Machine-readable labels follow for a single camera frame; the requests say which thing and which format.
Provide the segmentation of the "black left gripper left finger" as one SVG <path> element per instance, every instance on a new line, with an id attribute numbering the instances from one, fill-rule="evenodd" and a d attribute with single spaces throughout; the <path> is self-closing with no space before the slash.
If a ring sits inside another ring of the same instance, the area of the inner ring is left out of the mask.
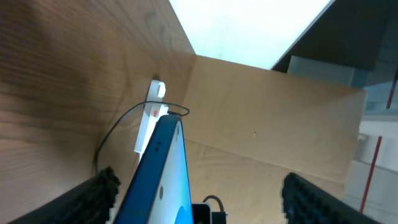
<path id="1" fill-rule="evenodd" d="M 10 224 L 105 224 L 110 219 L 120 184 L 112 168 L 107 167 Z"/>

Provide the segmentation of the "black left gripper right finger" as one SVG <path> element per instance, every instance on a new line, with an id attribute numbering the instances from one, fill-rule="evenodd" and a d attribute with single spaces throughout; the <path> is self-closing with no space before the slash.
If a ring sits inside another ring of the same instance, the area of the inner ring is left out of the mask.
<path id="1" fill-rule="evenodd" d="M 281 196 L 288 224 L 379 224 L 293 172 Z"/>

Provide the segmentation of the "blue Galaxy smartphone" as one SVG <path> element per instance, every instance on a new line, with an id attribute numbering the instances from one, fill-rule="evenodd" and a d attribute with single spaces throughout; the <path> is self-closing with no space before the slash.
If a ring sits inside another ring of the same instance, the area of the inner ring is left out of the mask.
<path id="1" fill-rule="evenodd" d="M 114 219 L 118 224 L 192 224 L 181 118 L 164 115 L 139 162 Z"/>

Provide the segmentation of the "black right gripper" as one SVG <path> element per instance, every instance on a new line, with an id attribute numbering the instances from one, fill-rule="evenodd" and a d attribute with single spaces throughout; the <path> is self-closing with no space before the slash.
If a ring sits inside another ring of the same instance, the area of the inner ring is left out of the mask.
<path id="1" fill-rule="evenodd" d="M 212 212 L 211 223 L 212 224 L 227 224 L 227 212 Z"/>

